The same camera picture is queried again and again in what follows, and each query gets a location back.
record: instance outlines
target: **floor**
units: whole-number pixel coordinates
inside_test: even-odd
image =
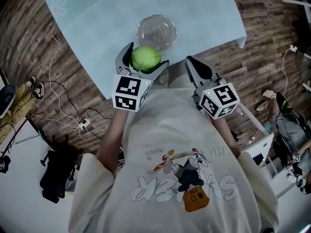
[[[281,71],[282,57],[290,44],[297,41],[292,22],[302,16],[297,5],[284,4],[281,0],[235,0],[247,33],[246,45],[240,49],[234,42],[221,45],[200,53],[198,56],[213,62],[219,72],[233,82],[241,101],[261,121],[266,122],[268,113],[256,112],[255,107],[262,101],[265,88],[284,92],[285,75]],[[9,0],[0,12],[0,66],[10,83],[21,85],[32,75],[39,81],[49,80],[52,56],[58,44],[51,36],[54,19],[44,0]],[[111,117],[112,103],[106,100],[87,75],[62,34],[55,27],[55,37],[61,49],[54,58],[51,79],[63,84],[71,101],[81,113],[86,108],[97,109],[103,116]],[[305,117],[311,116],[310,95],[301,93],[302,81],[310,77],[309,62],[299,54],[289,52],[284,58],[284,70],[288,76],[286,99],[292,107]],[[61,109],[78,120],[74,107],[69,102],[64,88],[53,83],[61,97]],[[58,98],[45,83],[46,97],[36,104],[32,114],[60,120],[76,126],[76,122],[64,116],[58,107]],[[91,119],[90,130],[102,137],[110,120],[95,111],[83,112]],[[88,141],[80,138],[78,129],[58,122],[33,117],[33,122],[42,127],[48,137],[56,135],[85,152],[96,151],[100,139],[91,135]],[[253,132],[251,122],[242,116],[230,116],[231,129],[236,133]],[[81,136],[88,138],[81,131]]]
[[[16,142],[34,134],[27,122]],[[42,166],[40,160],[48,150],[49,146],[40,137],[13,145],[9,170],[0,175],[3,188],[0,190],[0,225],[6,233],[68,233],[73,195],[65,193],[57,204],[42,196],[40,181],[47,167]]]

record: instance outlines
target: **cabbage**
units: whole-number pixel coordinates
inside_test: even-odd
[[[151,71],[161,62],[161,53],[152,46],[140,46],[132,52],[131,66],[135,71]]]

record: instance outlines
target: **power strip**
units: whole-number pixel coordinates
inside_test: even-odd
[[[248,144],[251,145],[255,139],[256,139],[256,137],[255,137],[255,135],[253,135],[252,138],[250,138],[250,140],[248,141]]]
[[[90,124],[90,121],[88,120],[88,119],[85,119],[85,123],[80,123],[79,124],[79,127],[81,128],[81,129],[83,129],[83,127],[87,127],[89,124]]]
[[[294,46],[294,45],[292,45],[292,44],[290,44],[290,49],[291,49],[291,51],[293,51],[293,52],[297,52],[297,47]]]

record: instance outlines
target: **wooden floor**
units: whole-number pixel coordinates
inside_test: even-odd
[[[220,73],[233,82],[242,102],[264,123],[267,112],[256,112],[255,107],[262,101],[261,92],[265,88],[284,92],[285,75],[281,71],[282,57],[290,44],[296,42],[292,22],[302,16],[297,5],[284,4],[281,0],[235,0],[247,33],[246,45],[240,49],[236,43],[229,43],[199,54],[200,57],[216,64]],[[49,80],[50,61],[57,43],[51,37],[54,19],[44,0],[9,0],[0,12],[0,65],[10,83],[21,85],[32,75],[38,81]],[[51,78],[62,83],[81,113],[91,107],[103,116],[111,117],[112,103],[105,100],[91,78],[87,75],[59,29],[55,27],[55,37],[60,41],[61,50],[56,55],[51,70]],[[289,51],[284,58],[284,70],[288,76],[286,99],[305,117],[311,116],[311,96],[301,94],[302,81],[310,77],[308,61]],[[53,83],[53,88],[61,97],[62,110],[78,120],[77,113],[67,99],[65,90]],[[58,98],[45,83],[46,96],[36,104],[31,113],[60,120],[77,126],[76,122],[64,116],[58,108]],[[94,111],[86,111],[84,117],[91,119],[89,127],[102,137],[110,120],[102,118]],[[90,136],[84,141],[79,131],[54,121],[40,117],[33,122],[46,132],[48,137],[56,135],[63,139],[69,134],[69,142],[85,152],[96,151],[100,140]],[[254,127],[242,116],[231,116],[230,127],[236,133],[251,133]]]

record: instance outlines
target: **chair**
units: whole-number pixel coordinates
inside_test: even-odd
[[[65,197],[65,187],[67,180],[73,181],[75,172],[75,160],[80,154],[74,147],[68,145],[68,135],[66,135],[65,144],[61,145],[55,141],[49,143],[53,150],[48,151],[43,160],[40,160],[43,166],[49,159],[48,167],[43,175],[40,186],[43,188],[42,196],[51,202],[58,203],[59,198]]]

